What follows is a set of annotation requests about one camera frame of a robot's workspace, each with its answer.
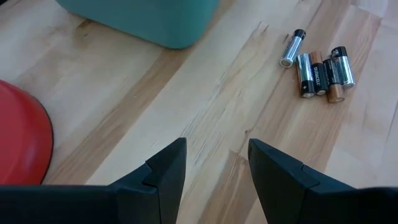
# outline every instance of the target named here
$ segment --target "teal plastic bin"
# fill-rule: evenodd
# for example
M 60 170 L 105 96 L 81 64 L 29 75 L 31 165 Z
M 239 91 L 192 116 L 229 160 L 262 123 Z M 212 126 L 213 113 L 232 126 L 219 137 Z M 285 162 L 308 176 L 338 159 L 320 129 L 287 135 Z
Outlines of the teal plastic bin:
M 218 0 L 56 0 L 66 10 L 173 49 L 194 44 Z

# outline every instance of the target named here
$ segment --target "red plastic stool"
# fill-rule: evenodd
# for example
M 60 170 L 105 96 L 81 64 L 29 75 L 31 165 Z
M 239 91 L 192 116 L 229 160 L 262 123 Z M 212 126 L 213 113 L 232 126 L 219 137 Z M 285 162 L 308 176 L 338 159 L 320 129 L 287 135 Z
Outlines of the red plastic stool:
M 43 106 L 0 80 L 0 184 L 40 184 L 52 148 L 52 126 Z

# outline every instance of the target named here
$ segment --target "battery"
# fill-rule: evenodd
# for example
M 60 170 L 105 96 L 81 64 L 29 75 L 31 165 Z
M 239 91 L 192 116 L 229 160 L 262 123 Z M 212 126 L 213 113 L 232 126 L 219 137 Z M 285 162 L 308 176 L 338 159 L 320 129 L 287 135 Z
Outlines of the battery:
M 354 75 L 351 71 L 351 66 L 344 46 L 336 47 L 331 51 L 331 56 L 335 61 L 337 72 L 341 78 L 341 85 L 345 90 L 355 86 Z
M 285 53 L 280 60 L 280 65 L 284 68 L 290 68 L 299 52 L 301 45 L 303 44 L 305 38 L 305 31 L 302 29 L 297 29 L 294 31 L 293 36 L 286 47 Z
M 321 52 L 310 53 L 311 71 L 315 80 L 315 93 L 319 96 L 324 95 L 328 89 L 328 79 L 326 77 L 325 66 L 323 66 Z
M 315 82 L 311 72 L 310 55 L 305 53 L 297 56 L 297 75 L 300 96 L 311 98 L 315 94 Z
M 345 100 L 343 88 L 341 87 L 340 76 L 336 71 L 334 59 L 323 61 L 328 79 L 329 90 L 327 92 L 329 103 L 339 103 Z

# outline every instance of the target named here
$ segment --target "duracell battery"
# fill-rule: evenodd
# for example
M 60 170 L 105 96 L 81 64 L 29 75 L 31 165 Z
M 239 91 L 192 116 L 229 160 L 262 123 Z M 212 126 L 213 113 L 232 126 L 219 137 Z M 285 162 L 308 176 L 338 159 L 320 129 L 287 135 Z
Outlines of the duracell battery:
M 324 95 L 329 89 L 321 53 L 319 51 L 314 51 L 310 53 L 310 58 L 312 62 L 311 71 L 315 79 L 315 93 L 321 96 Z
M 296 55 L 298 54 L 301 45 L 303 44 L 305 35 L 305 31 L 302 29 L 297 29 L 294 31 L 292 39 L 287 45 L 286 50 L 281 60 L 279 61 L 282 67 L 290 68 L 293 65 L 296 59 Z
M 311 60 L 309 54 L 297 56 L 298 85 L 300 96 L 311 98 L 315 94 L 315 82 L 311 72 Z
M 355 79 L 349 65 L 349 58 L 345 47 L 336 47 L 331 51 L 336 71 L 340 76 L 341 85 L 345 90 L 355 86 Z
M 341 87 L 340 76 L 336 71 L 333 59 L 326 59 L 323 61 L 325 66 L 326 76 L 329 83 L 329 90 L 327 92 L 329 103 L 339 103 L 345 100 L 343 96 L 343 88 Z

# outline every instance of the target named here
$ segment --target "copper battery top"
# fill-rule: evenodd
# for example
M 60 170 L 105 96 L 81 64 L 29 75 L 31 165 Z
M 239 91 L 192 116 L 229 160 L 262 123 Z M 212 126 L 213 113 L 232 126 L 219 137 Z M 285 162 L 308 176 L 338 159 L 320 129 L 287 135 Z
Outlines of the copper battery top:
M 319 51 L 311 52 L 310 53 L 310 57 L 311 57 L 311 62 L 313 64 L 315 64 L 315 63 L 323 63 L 322 55 L 321 55 L 321 52 L 319 52 Z
M 330 85 L 327 95 L 329 103 L 339 103 L 345 100 L 343 88 L 339 84 Z

